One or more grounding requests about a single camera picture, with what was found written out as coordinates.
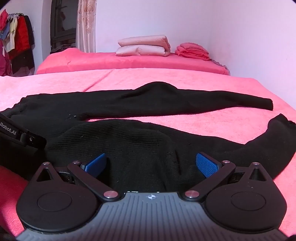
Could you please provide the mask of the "black knit pants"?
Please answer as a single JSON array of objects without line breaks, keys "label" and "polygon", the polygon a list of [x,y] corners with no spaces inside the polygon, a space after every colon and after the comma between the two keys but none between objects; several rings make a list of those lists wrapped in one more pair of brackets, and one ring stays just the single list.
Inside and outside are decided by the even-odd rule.
[{"label": "black knit pants", "polygon": [[134,90],[29,95],[3,114],[44,137],[47,145],[36,151],[1,144],[5,151],[1,164],[29,180],[44,161],[64,167],[106,154],[108,164],[100,180],[111,188],[171,192],[184,191],[204,179],[196,166],[196,155],[204,152],[238,166],[258,161],[275,178],[295,154],[295,123],[282,114],[269,121],[265,133],[246,144],[137,120],[138,116],[200,114],[235,107],[272,110],[273,102],[235,92],[178,89],[164,82]]}]

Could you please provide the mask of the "near pink bed blanket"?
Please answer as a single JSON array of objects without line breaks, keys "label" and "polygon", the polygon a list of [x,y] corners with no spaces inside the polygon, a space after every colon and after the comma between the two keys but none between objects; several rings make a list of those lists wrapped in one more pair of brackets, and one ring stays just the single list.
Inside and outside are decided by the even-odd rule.
[{"label": "near pink bed blanket", "polygon": [[269,98],[197,90],[144,69],[1,78],[1,164],[29,181],[16,240],[295,240],[274,178],[295,154],[278,114],[238,144],[144,123],[222,109],[272,111]]}]

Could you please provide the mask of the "hanging clothes rack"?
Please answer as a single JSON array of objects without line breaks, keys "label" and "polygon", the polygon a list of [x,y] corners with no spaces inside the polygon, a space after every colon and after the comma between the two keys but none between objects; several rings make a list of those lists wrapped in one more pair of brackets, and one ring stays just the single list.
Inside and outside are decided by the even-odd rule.
[{"label": "hanging clothes rack", "polygon": [[1,12],[1,76],[33,75],[35,39],[30,19],[22,13]]}]

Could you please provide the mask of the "far pink bed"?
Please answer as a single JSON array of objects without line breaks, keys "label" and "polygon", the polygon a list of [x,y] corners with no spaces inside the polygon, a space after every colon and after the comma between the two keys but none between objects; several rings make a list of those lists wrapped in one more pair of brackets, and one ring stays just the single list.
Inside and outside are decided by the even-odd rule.
[{"label": "far pink bed", "polygon": [[226,66],[215,61],[204,61],[170,54],[161,56],[116,56],[115,53],[84,53],[68,48],[49,55],[38,67],[37,74],[74,72],[100,69],[167,68],[195,70],[230,75]]}]

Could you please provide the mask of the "pink floral curtain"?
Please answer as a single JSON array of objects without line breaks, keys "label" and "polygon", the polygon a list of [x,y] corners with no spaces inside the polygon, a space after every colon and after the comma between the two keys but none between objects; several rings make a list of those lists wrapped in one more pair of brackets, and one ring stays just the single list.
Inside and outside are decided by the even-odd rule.
[{"label": "pink floral curtain", "polygon": [[79,0],[76,25],[76,47],[85,53],[95,52],[96,0]]}]

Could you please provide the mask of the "dark window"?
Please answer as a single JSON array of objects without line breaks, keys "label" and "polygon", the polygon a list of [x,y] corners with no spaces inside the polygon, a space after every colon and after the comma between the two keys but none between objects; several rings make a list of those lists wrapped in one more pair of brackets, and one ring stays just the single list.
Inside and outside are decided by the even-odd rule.
[{"label": "dark window", "polygon": [[76,47],[79,0],[53,0],[51,4],[51,54]]}]

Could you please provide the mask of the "folded pink blanket stack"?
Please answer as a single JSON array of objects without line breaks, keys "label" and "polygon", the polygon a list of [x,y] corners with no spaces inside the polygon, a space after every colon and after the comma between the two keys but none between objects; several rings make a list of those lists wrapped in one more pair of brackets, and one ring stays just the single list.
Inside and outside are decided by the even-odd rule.
[{"label": "folded pink blanket stack", "polygon": [[209,52],[201,45],[195,43],[182,43],[178,45],[175,54],[186,58],[210,60]]}]

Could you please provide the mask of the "folded light pink quilt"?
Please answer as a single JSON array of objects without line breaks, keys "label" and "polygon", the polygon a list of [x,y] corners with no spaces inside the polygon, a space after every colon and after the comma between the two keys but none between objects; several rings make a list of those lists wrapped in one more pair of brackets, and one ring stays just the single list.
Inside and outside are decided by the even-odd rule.
[{"label": "folded light pink quilt", "polygon": [[129,37],[118,40],[116,56],[169,56],[171,46],[165,35]]}]

